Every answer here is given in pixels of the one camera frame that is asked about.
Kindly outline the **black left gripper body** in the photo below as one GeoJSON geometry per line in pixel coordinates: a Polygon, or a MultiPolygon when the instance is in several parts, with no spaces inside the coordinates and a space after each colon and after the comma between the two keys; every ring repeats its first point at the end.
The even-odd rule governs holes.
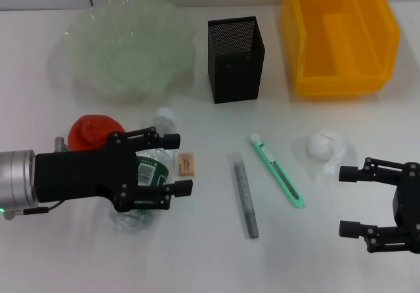
{"type": "Polygon", "coordinates": [[[118,212],[134,209],[136,148],[134,139],[116,133],[97,149],[36,155],[34,188],[38,201],[103,197],[118,212]]]}

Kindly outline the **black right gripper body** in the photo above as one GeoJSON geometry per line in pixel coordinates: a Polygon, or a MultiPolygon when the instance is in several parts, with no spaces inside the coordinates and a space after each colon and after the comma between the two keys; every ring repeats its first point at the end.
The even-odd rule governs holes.
{"type": "Polygon", "coordinates": [[[398,237],[408,251],[419,253],[419,163],[403,165],[393,202],[398,237]]]}

